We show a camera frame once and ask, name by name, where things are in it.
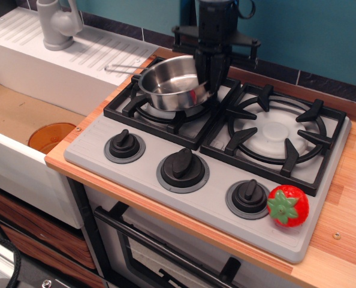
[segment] metal screw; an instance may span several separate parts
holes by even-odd
[[[42,283],[42,288],[50,288],[52,286],[52,282],[50,280],[45,280]]]
[[[335,240],[339,240],[341,238],[341,235],[339,232],[336,232],[336,233],[334,233],[333,237]]]

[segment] white burner cap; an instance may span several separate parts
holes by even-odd
[[[292,113],[277,110],[259,112],[257,119],[248,120],[243,129],[252,127],[257,127],[258,131],[245,141],[245,146],[260,155],[284,159],[286,138],[289,138],[300,155],[307,148],[308,141],[297,134],[298,130],[305,130],[305,127],[295,121]]]

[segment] black tile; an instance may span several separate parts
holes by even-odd
[[[259,75],[267,76],[269,78],[274,78],[280,81],[284,81],[290,84],[296,84],[298,79],[299,70],[285,67],[272,62],[267,62],[258,59],[258,64],[255,68],[244,66],[244,65],[232,65],[237,68],[241,68]]]
[[[82,17],[85,25],[142,40],[142,29],[139,27],[85,12],[82,12]]]
[[[16,3],[18,7],[30,9],[27,0],[16,0]]]
[[[356,102],[356,86],[301,71],[298,85]]]
[[[174,37],[151,30],[143,29],[144,40],[146,42],[171,49],[174,43]]]
[[[30,9],[37,11],[37,0],[28,0],[28,1],[29,1]]]

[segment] orange bowl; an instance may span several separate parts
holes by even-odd
[[[47,154],[75,127],[70,123],[54,123],[41,127],[30,136],[28,146]]]

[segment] faucet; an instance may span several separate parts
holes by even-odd
[[[71,12],[63,12],[59,0],[37,0],[37,10],[44,34],[44,45],[52,51],[73,44],[73,36],[83,28],[76,0],[68,0]]]

